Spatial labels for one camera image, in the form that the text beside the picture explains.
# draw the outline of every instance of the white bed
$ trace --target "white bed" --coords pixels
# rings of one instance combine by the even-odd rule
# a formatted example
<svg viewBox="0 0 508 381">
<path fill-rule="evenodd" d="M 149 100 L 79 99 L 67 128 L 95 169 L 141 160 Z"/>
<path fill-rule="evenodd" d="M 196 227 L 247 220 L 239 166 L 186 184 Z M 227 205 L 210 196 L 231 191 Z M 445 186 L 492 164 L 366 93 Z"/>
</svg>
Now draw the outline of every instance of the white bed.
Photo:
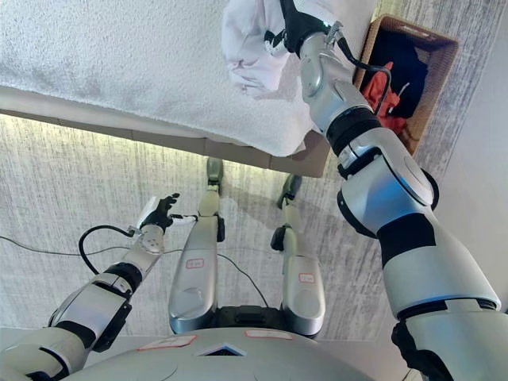
<svg viewBox="0 0 508 381">
<path fill-rule="evenodd" d="M 319 176 L 328 148 L 308 134 L 298 59 L 275 93 L 240 94 L 221 55 L 227 2 L 3 0 L 0 111 Z M 334 4 L 358 55 L 375 1 Z"/>
</svg>

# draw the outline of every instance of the white cloth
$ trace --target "white cloth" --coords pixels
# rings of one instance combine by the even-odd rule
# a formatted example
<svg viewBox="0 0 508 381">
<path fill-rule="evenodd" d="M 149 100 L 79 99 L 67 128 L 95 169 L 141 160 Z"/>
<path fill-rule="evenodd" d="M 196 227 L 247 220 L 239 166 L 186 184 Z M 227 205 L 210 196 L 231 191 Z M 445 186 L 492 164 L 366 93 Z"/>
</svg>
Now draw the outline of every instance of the white cloth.
<svg viewBox="0 0 508 381">
<path fill-rule="evenodd" d="M 373 2 L 358 3 L 355 0 L 294 0 L 299 12 L 307 13 L 333 24 L 336 20 L 344 23 L 346 32 L 354 30 L 363 36 L 365 13 L 362 6 L 371 10 Z M 356 21 L 346 19 L 346 15 Z M 279 88 L 288 53 L 284 49 L 279 56 L 272 56 L 264 48 L 264 34 L 267 30 L 274 34 L 284 29 L 284 18 L 280 0 L 230 0 L 224 10 L 222 21 L 222 52 L 229 77 L 243 94 L 256 97 L 268 94 Z M 348 43 L 353 53 L 360 52 L 356 35 L 347 33 Z M 354 67 L 344 60 L 344 65 L 354 72 Z"/>
<path fill-rule="evenodd" d="M 345 28 L 348 21 L 359 30 L 347 35 L 358 53 L 375 0 L 343 1 L 356 8 L 340 16 Z M 288 60 L 278 91 L 262 99 L 239 96 L 221 52 L 227 4 L 1 0 L 0 86 L 167 121 L 288 156 L 313 128 L 298 85 L 298 58 Z"/>
<path fill-rule="evenodd" d="M 279 88 L 289 53 L 272 56 L 264 48 L 264 34 L 283 28 L 279 0 L 230 0 L 224 9 L 222 52 L 229 77 L 242 93 L 257 96 Z"/>
</svg>

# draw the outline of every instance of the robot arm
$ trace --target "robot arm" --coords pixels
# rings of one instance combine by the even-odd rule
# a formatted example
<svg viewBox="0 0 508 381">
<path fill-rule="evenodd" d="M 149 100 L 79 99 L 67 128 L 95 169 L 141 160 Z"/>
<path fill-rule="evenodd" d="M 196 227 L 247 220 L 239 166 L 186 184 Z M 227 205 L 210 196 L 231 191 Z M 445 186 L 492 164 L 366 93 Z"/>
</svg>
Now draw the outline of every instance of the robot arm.
<svg viewBox="0 0 508 381">
<path fill-rule="evenodd" d="M 431 380 L 505 379 L 508 316 L 469 251 L 435 218 L 437 189 L 372 113 L 333 51 L 340 25 L 308 28 L 282 0 L 284 43 L 301 59 L 302 92 L 344 178 L 339 208 L 358 233 L 379 240 L 384 282 L 399 320 L 392 341 Z M 291 31 L 300 33 L 289 35 Z"/>
<path fill-rule="evenodd" d="M 133 293 L 164 253 L 167 216 L 177 194 L 161 199 L 121 259 L 72 293 L 39 329 L 0 353 L 0 378 L 62 379 L 83 368 L 91 351 L 107 350 L 125 324 Z"/>
</svg>

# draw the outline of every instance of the black cable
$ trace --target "black cable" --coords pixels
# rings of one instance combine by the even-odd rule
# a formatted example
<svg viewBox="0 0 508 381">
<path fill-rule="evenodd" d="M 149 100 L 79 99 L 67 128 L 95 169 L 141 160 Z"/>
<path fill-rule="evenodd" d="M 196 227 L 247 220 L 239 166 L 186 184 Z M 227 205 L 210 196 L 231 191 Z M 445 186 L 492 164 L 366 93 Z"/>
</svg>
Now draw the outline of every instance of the black cable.
<svg viewBox="0 0 508 381">
<path fill-rule="evenodd" d="M 94 228 L 87 230 L 87 231 L 86 231 L 86 232 L 82 235 L 82 238 L 83 238 L 83 236 L 86 236 L 86 235 L 87 235 L 87 233 L 91 233 L 91 232 L 93 232 L 94 230 L 98 230 L 98 229 L 96 229 L 96 228 L 99 228 L 99 226 L 95 226 Z M 115 228 L 114 226 L 110 226 L 110 228 L 114 228 L 113 230 L 115 230 L 115 231 L 117 231 L 117 229 L 118 229 L 118 228 Z M 73 254 L 73 253 L 71 253 L 71 252 L 53 252 L 53 251 L 51 251 L 51 250 L 44 250 L 44 249 L 42 249 L 42 248 L 31 248 L 31 247 L 30 247 L 30 246 L 28 246 L 27 244 L 22 244 L 21 242 L 18 242 L 18 241 L 16 241 L 16 240 L 12 239 L 12 238 L 8 238 L 8 237 L 5 237 L 5 236 L 0 236 L 0 239 L 1 239 L 1 240 L 8 241 L 8 242 L 10 242 L 11 244 L 15 244 L 16 246 L 19 246 L 20 248 L 23 248 L 24 250 L 28 250 L 28 251 L 30 251 L 30 252 L 41 252 L 41 253 L 43 253 L 43 254 L 52 254 L 52 255 L 57 255 L 57 256 L 81 256 L 81 257 L 83 258 L 83 256 L 81 255 L 81 253 L 80 253 L 80 254 Z M 87 256 L 93 256 L 94 254 L 99 254 L 99 253 L 101 253 L 101 252 L 106 252 L 106 251 L 108 251 L 108 250 L 113 250 L 113 249 L 115 249 L 115 248 L 122 248 L 122 249 L 125 249 L 125 250 L 129 250 L 129 249 L 130 249 L 130 248 L 129 248 L 129 247 L 127 247 L 127 246 L 111 246 L 111 247 L 109 247 L 109 248 L 103 248 L 103 249 L 98 250 L 98 251 L 96 251 L 96 252 L 89 252 L 88 254 L 85 254 L 85 258 L 86 258 L 85 263 L 86 263 L 87 261 L 88 261 L 88 263 L 90 263 L 90 261 L 88 260 Z M 254 249 L 254 248 L 224 248 L 224 250 L 239 250 L 239 249 L 248 249 L 248 250 L 255 250 L 255 251 L 264 252 L 263 250 L 258 250 L 258 249 Z M 169 254 L 169 253 L 171 253 L 171 252 L 182 252 L 182 251 L 183 251 L 183 249 L 181 249 L 181 248 L 176 248 L 176 249 L 173 249 L 173 250 L 169 250 L 169 251 L 167 251 L 167 252 L 164 252 L 164 254 Z M 263 299 L 264 305 L 265 305 L 266 307 L 268 307 L 267 299 L 264 297 L 263 293 L 261 292 L 261 290 L 259 289 L 259 287 L 256 285 L 256 283 L 254 282 L 254 280 L 251 278 L 251 276 L 250 276 L 247 272 L 245 272 L 245 271 L 243 271 L 241 268 L 239 268 L 239 267 L 238 267 L 238 265 L 237 265 L 237 264 L 236 264 L 236 263 L 235 263 L 235 262 L 234 262 L 231 258 L 229 258 L 228 256 L 225 256 L 224 254 L 219 254 L 219 253 L 218 253 L 217 255 L 218 255 L 218 256 L 220 256 L 220 257 L 222 257 L 222 258 L 224 258 L 225 260 L 228 260 L 228 261 L 229 261 L 229 262 L 230 262 L 230 263 L 231 263 L 231 264 L 232 264 L 232 265 L 233 265 L 233 266 L 234 266 L 234 267 L 235 267 L 235 268 L 236 268 L 236 269 L 237 269 L 237 270 L 238 270 L 241 274 L 245 275 L 245 276 L 248 278 L 248 280 L 250 280 L 250 282 L 252 283 L 252 285 L 254 286 L 254 288 L 256 288 L 256 291 L 260 294 L 260 297 Z"/>
<path fill-rule="evenodd" d="M 90 228 L 85 233 L 83 233 L 81 238 L 79 238 L 79 243 L 78 243 L 79 254 L 80 254 L 81 258 L 83 259 L 83 262 L 85 263 L 85 265 L 87 265 L 88 268 L 91 269 L 91 271 L 96 275 L 98 274 L 98 271 L 94 267 L 94 265 L 90 262 L 90 260 L 87 258 L 87 254 L 85 253 L 85 250 L 83 249 L 83 243 L 85 241 L 85 238 L 87 238 L 90 233 L 92 233 L 96 230 L 101 230 L 101 229 L 114 230 L 115 232 L 119 232 L 126 237 L 133 237 L 134 233 L 135 233 L 134 230 L 130 230 L 130 231 L 126 232 L 125 230 L 122 230 L 122 229 L 117 228 L 116 226 L 112 226 L 112 225 L 94 226 L 93 228 Z"/>
<path fill-rule="evenodd" d="M 19 246 L 20 248 L 23 248 L 25 250 L 28 250 L 30 252 L 42 252 L 43 254 L 54 254 L 56 256 L 79 256 L 79 253 L 75 252 L 52 252 L 51 250 L 44 250 L 42 248 L 31 248 L 27 244 L 22 244 L 19 241 L 16 241 L 12 238 L 8 238 L 5 236 L 0 236 L 0 240 L 5 240 L 10 242 L 11 244 L 15 244 L 16 246 Z M 101 252 L 107 252 L 108 250 L 114 250 L 115 248 L 123 248 L 125 250 L 129 250 L 127 246 L 110 246 L 108 248 L 102 248 L 101 250 L 98 250 L 96 252 L 89 252 L 87 253 L 87 256 L 93 256 L 95 254 L 100 254 Z"/>
<path fill-rule="evenodd" d="M 245 276 L 247 277 L 247 279 L 248 279 L 248 280 L 250 280 L 250 281 L 251 281 L 252 285 L 254 286 L 254 288 L 256 288 L 256 291 L 258 292 L 258 294 L 260 295 L 260 297 L 263 299 L 264 305 L 265 305 L 267 308 L 269 308 L 268 303 L 267 303 L 267 299 L 265 299 L 265 298 L 264 298 L 263 293 L 261 292 L 261 290 L 259 289 L 259 287 L 256 285 L 256 283 L 254 282 L 254 280 L 252 280 L 251 276 L 250 276 L 248 273 L 246 273 L 245 271 L 243 271 L 241 268 L 239 268 L 239 267 L 238 267 L 238 265 L 237 265 L 237 264 L 235 264 L 235 263 L 234 263 L 234 261 L 233 261 L 231 258 L 229 258 L 228 256 L 225 256 L 225 255 L 223 255 L 223 254 L 219 254 L 219 253 L 217 253 L 217 255 L 218 255 L 218 256 L 220 256 L 220 257 L 222 257 L 222 258 L 224 258 L 225 260 L 228 260 L 229 262 L 231 262 L 231 264 L 232 264 L 234 267 L 236 267 L 236 268 L 237 268 L 237 270 L 238 270 L 239 272 L 241 272 L 243 275 L 245 275 Z"/>
<path fill-rule="evenodd" d="M 357 60 L 354 57 L 354 55 L 351 53 L 351 49 L 349 48 L 348 42 L 346 41 L 345 37 L 340 38 L 339 41 L 337 41 L 337 45 L 339 46 L 339 48 L 341 48 L 341 51 L 344 53 L 344 55 L 346 56 L 348 61 L 351 62 L 356 67 L 359 67 L 360 69 L 364 69 L 364 70 L 367 70 L 367 71 L 381 71 L 387 77 L 387 82 L 385 83 L 384 89 L 383 89 L 383 96 L 378 101 L 378 105 L 375 108 L 374 114 L 377 115 L 379 110 L 381 109 L 381 105 L 383 104 L 383 102 L 387 98 L 388 90 L 390 89 L 390 85 L 391 85 L 391 73 L 390 73 L 390 70 L 388 70 L 384 66 L 370 65 L 369 63 L 363 63 L 362 61 Z"/>
</svg>

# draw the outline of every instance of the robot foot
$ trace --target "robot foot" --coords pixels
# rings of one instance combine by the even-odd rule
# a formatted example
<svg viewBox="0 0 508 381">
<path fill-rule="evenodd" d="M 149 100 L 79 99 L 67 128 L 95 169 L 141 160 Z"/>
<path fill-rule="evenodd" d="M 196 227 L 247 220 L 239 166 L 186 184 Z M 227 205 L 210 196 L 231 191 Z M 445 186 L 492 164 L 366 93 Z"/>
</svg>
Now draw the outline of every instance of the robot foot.
<svg viewBox="0 0 508 381">
<path fill-rule="evenodd" d="M 283 190 L 277 199 L 277 207 L 279 209 L 283 208 L 284 199 L 294 200 L 300 186 L 302 185 L 302 177 L 298 175 L 289 175 L 287 176 L 286 182 L 283 185 Z"/>
<path fill-rule="evenodd" d="M 224 164 L 221 159 L 208 158 L 206 161 L 206 176 L 208 177 L 208 185 L 217 185 L 218 191 L 221 193 L 222 177 L 224 177 Z"/>
</svg>

